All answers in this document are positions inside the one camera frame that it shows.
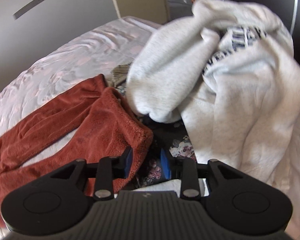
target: wall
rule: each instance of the wall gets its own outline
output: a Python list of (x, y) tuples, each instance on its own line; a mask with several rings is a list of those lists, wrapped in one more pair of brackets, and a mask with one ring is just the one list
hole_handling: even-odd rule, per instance
[(0, 0), (0, 91), (35, 61), (117, 18), (112, 0), (45, 0), (17, 20), (32, 0)]

